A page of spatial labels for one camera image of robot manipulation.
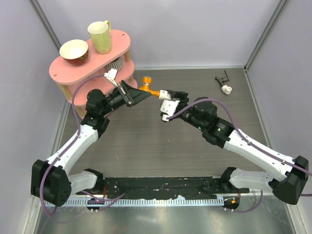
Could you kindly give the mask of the white PVC elbow fitting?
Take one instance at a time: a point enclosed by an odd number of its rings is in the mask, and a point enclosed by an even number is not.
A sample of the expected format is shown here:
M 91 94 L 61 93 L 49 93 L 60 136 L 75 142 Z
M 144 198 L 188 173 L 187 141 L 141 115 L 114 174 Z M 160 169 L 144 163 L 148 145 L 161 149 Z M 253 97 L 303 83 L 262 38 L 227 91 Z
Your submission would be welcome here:
M 160 100 L 163 100 L 163 99 L 171 100 L 171 95 L 166 90 L 160 90 L 158 99 L 160 99 Z

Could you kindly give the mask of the orange faucet with chrome knob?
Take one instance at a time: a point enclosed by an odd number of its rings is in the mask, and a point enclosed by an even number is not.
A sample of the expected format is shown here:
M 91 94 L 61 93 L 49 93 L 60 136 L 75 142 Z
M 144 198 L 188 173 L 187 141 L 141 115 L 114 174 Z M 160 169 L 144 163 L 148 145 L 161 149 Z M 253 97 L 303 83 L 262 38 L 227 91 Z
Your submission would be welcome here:
M 149 92 L 152 96 L 159 97 L 160 91 L 153 91 L 151 90 L 150 86 L 152 84 L 152 78 L 150 76 L 144 76 L 142 78 L 142 86 L 139 87 L 139 90 Z

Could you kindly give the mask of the dark faucet with white elbow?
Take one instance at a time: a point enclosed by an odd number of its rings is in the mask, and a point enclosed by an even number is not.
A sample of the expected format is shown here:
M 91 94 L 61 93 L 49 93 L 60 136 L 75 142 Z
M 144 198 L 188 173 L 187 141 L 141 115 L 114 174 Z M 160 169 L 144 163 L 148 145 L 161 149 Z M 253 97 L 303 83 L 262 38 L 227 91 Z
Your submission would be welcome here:
M 224 74 L 225 74 L 225 77 L 222 77 L 222 78 L 215 77 L 215 80 L 220 85 L 221 91 L 226 95 L 230 95 L 232 92 L 232 87 L 226 84 L 230 80 L 230 78 L 225 70 L 224 70 Z

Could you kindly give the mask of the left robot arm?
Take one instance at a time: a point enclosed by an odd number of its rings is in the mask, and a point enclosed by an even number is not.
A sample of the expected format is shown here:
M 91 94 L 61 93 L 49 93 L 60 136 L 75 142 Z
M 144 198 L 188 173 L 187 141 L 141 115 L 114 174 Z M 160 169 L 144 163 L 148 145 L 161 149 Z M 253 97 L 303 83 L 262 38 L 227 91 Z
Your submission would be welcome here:
M 107 114 L 122 105 L 132 107 L 151 96 L 151 93 L 131 87 L 121 81 L 111 94 L 105 96 L 99 89 L 87 95 L 86 115 L 77 132 L 54 155 L 45 161 L 37 160 L 32 166 L 31 194 L 41 203 L 49 202 L 57 207 L 66 203 L 70 195 L 89 190 L 92 194 L 103 191 L 103 174 L 86 169 L 69 175 L 81 155 L 106 131 Z

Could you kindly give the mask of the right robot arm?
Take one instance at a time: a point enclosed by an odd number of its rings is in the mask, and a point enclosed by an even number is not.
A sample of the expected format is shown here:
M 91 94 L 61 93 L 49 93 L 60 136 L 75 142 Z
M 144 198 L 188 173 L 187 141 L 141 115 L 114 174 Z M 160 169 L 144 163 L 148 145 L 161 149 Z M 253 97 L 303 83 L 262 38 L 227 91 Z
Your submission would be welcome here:
M 223 191 L 230 193 L 236 188 L 250 188 L 273 193 L 287 204 L 298 203 L 311 176 L 306 158 L 284 155 L 247 136 L 233 120 L 217 116 L 215 104 L 218 101 L 215 99 L 199 97 L 189 104 L 186 92 L 169 90 L 168 94 L 160 108 L 162 121 L 179 118 L 200 130 L 208 143 L 241 155 L 264 169 L 253 172 L 227 168 L 220 180 Z

